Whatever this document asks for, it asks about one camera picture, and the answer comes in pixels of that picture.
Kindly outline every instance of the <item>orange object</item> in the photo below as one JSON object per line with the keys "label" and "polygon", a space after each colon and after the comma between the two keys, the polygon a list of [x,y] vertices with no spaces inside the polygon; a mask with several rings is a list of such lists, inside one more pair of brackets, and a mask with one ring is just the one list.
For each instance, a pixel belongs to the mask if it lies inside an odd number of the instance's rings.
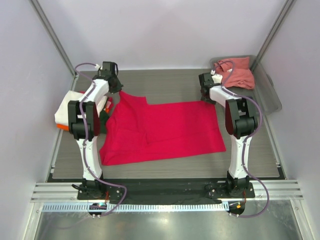
{"label": "orange object", "polygon": [[57,124],[56,127],[58,129],[62,129],[62,130],[65,130],[65,131],[69,132],[69,127],[68,126],[65,126],[65,125],[62,125],[62,124]]}

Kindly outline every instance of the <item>pink cloth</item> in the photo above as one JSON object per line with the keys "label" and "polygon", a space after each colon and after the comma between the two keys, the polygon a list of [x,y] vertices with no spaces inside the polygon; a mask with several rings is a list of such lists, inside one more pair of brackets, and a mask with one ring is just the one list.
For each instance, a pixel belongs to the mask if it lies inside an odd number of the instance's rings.
{"label": "pink cloth", "polygon": [[[244,89],[254,89],[255,88],[255,78],[249,69],[250,57],[239,57],[239,58],[226,58],[219,60],[218,63],[231,60],[235,63],[235,68],[232,72],[231,77],[228,79],[224,85],[226,88],[230,87],[240,87]],[[230,72],[228,70],[232,69],[233,64],[231,62],[223,63],[218,66],[215,71],[217,74],[222,75],[222,82],[228,77]]]}

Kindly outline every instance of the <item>black mounting bracket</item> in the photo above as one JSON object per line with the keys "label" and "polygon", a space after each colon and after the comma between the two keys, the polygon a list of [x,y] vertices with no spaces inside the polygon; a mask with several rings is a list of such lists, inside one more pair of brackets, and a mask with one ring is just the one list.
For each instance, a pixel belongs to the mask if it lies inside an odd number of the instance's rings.
{"label": "black mounting bracket", "polygon": [[[85,119],[88,126],[88,140],[92,141],[95,136],[100,133],[100,120],[98,117],[96,103],[94,101],[88,101],[82,103],[83,111],[85,112]],[[85,139],[86,131],[84,120],[80,117],[80,102],[69,101],[68,103],[68,123],[69,133],[74,136],[74,139]]]}
{"label": "black mounting bracket", "polygon": [[98,74],[92,79],[104,79],[109,84],[109,92],[114,94],[119,92],[123,85],[118,79],[118,64],[112,61],[104,61],[102,67],[98,70]]}
{"label": "black mounting bracket", "polygon": [[202,73],[199,75],[199,82],[201,86],[201,101],[210,103],[210,104],[216,104],[216,101],[213,101],[210,98],[210,89],[214,86],[219,86],[221,83],[215,83],[212,79],[211,73]]}
{"label": "black mounting bracket", "polygon": [[78,190],[78,200],[103,199],[106,196],[107,191],[107,186],[96,179],[87,180],[83,178],[80,186],[72,184],[72,187]]}

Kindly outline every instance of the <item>gray table surface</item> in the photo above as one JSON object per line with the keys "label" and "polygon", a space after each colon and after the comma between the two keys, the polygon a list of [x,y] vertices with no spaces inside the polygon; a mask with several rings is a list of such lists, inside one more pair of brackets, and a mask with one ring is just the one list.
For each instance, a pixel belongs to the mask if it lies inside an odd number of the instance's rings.
{"label": "gray table surface", "polygon": [[[124,85],[123,90],[134,96],[146,96],[149,104],[163,104],[197,101],[200,99],[198,75],[206,69],[172,70],[123,70],[118,78]],[[93,76],[95,72],[86,72]],[[82,76],[75,85],[75,91],[85,91],[90,81]],[[237,93],[253,95],[251,90],[232,89]],[[115,103],[119,95],[112,95]],[[216,105],[220,131],[226,152],[203,154],[190,157],[146,161],[139,163],[101,166],[105,178],[223,178],[227,175],[231,159],[231,139],[225,129],[223,107]],[[106,135],[98,137],[100,149]],[[261,130],[253,137],[249,150],[249,171],[257,177],[278,177],[276,159],[271,147],[267,130]],[[83,165],[79,147],[73,136],[63,132],[53,172],[54,179],[81,179]]]}

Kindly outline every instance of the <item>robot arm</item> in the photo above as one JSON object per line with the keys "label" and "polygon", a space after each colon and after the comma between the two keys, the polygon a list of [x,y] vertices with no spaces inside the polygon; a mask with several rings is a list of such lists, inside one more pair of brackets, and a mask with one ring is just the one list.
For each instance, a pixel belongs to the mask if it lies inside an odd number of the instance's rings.
{"label": "robot arm", "polygon": [[256,110],[247,99],[228,94],[225,87],[214,82],[214,79],[210,72],[199,75],[201,100],[212,104],[218,102],[225,108],[225,127],[231,137],[231,163],[226,187],[230,194],[242,193],[249,187],[249,176],[244,170],[243,158],[244,165],[248,166],[252,137],[249,137],[246,143],[244,140],[258,127]]}
{"label": "robot arm", "polygon": [[104,61],[102,67],[99,68],[97,75],[93,77],[93,82],[83,96],[68,103],[68,126],[69,132],[74,136],[80,148],[83,176],[82,185],[79,187],[81,192],[94,195],[95,193],[104,193],[105,185],[97,181],[88,171],[85,165],[83,156],[83,143],[86,138],[85,125],[80,112],[80,102],[83,101],[83,110],[88,127],[88,140],[85,146],[85,159],[87,165],[90,167],[92,173],[99,179],[103,179],[102,169],[99,164],[97,138],[100,134],[100,120],[97,112],[96,103],[108,92],[119,92],[123,85],[120,83],[118,77],[118,66],[114,62]]}

